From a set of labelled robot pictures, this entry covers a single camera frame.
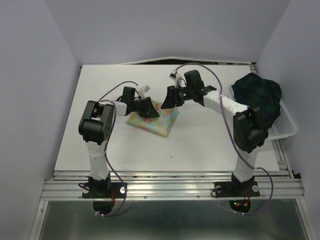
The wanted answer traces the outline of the pastel floral skirt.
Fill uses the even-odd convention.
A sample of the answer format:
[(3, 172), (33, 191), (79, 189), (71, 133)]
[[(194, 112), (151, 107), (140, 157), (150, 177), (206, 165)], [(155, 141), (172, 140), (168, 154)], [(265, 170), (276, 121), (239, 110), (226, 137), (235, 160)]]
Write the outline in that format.
[(153, 107), (159, 114), (159, 117), (140, 117), (138, 113), (133, 112), (131, 113), (126, 123), (130, 126), (145, 130), (152, 134), (166, 137), (169, 134), (177, 116), (179, 115), (179, 111), (177, 108), (161, 109), (160, 102), (153, 100), (151, 102)]

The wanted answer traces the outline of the dark green plaid skirt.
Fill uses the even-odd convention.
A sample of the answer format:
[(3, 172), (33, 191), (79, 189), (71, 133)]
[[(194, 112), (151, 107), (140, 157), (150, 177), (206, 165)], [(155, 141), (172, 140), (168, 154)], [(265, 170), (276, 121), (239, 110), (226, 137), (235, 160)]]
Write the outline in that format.
[(282, 90), (280, 85), (255, 73), (249, 73), (237, 80), (232, 86), (235, 100), (250, 108), (260, 108), (265, 128), (272, 127), (280, 116)]

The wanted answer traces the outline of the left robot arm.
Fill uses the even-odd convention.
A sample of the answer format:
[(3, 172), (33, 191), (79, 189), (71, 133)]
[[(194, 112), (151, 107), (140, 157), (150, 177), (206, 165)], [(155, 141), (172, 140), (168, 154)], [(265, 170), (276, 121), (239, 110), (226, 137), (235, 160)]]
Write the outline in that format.
[(81, 117), (78, 132), (85, 141), (89, 154), (90, 173), (88, 181), (80, 183), (82, 197), (85, 199), (110, 198), (116, 191), (125, 194), (124, 187), (111, 182), (111, 173), (106, 160), (107, 146), (111, 138), (116, 117), (137, 113), (143, 118), (158, 118), (160, 115), (145, 93), (143, 87), (125, 86), (117, 100), (101, 99), (87, 102)]

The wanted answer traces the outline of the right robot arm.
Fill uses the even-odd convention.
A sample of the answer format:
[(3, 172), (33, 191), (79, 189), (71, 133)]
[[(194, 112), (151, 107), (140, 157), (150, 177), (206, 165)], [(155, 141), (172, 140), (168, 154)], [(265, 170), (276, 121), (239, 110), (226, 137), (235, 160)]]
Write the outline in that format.
[(161, 109), (180, 107), (185, 101), (192, 100), (221, 114), (237, 154), (231, 180), (214, 182), (211, 195), (214, 198), (241, 197), (246, 194), (258, 197), (260, 193), (255, 182), (255, 163), (260, 147), (269, 136), (261, 109), (238, 103), (224, 96), (221, 89), (206, 86), (198, 70), (188, 71), (183, 76), (173, 70), (169, 77), (174, 80), (174, 85), (167, 87)]

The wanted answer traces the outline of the white plastic basket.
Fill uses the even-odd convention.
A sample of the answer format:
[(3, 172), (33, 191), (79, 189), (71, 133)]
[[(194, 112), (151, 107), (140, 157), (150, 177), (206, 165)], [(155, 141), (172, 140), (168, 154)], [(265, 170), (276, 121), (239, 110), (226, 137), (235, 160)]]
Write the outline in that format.
[(268, 138), (265, 140), (266, 142), (289, 138), (295, 136), (298, 132), (297, 125), (282, 99), (280, 100), (279, 105), (280, 115), (268, 129)]

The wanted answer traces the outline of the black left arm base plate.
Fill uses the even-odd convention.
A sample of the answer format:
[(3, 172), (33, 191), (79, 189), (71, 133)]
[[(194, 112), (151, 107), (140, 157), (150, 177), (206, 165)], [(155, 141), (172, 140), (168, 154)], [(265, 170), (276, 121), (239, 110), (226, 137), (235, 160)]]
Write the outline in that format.
[(80, 183), (82, 185), (82, 199), (93, 200), (92, 209), (96, 216), (106, 218), (115, 217), (124, 207), (127, 198), (128, 184), (124, 182), (112, 182), (110, 190), (99, 194), (89, 190), (88, 183)]

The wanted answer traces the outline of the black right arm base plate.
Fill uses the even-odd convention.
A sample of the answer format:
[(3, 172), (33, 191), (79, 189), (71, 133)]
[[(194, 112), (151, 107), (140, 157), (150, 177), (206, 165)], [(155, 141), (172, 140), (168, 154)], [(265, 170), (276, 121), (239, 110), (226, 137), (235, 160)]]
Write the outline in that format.
[(258, 183), (253, 181), (246, 186), (235, 181), (213, 183), (211, 196), (217, 199), (230, 199), (229, 207), (236, 213), (248, 214), (251, 209), (251, 198), (260, 196)]

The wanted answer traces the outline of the aluminium mounting rail frame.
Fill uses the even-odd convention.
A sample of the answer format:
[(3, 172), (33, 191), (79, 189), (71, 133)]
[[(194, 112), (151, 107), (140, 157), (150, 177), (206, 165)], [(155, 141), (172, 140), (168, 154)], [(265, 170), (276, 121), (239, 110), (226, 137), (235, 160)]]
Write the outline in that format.
[(162, 102), (176, 65), (82, 66), (53, 177), (44, 183), (33, 240), (310, 240), (305, 189), (294, 178), (282, 150), (266, 141), (257, 153), (255, 180), (260, 196), (251, 210), (233, 212), (229, 198), (215, 198), (215, 182), (229, 182), (237, 162), (223, 118), (187, 101), (168, 137), (127, 125), (117, 118), (107, 156), (116, 169), (112, 182), (127, 183), (116, 216), (95, 215), (80, 182), (90, 173), (88, 150), (78, 125), (89, 100), (112, 100), (124, 81), (150, 86)]

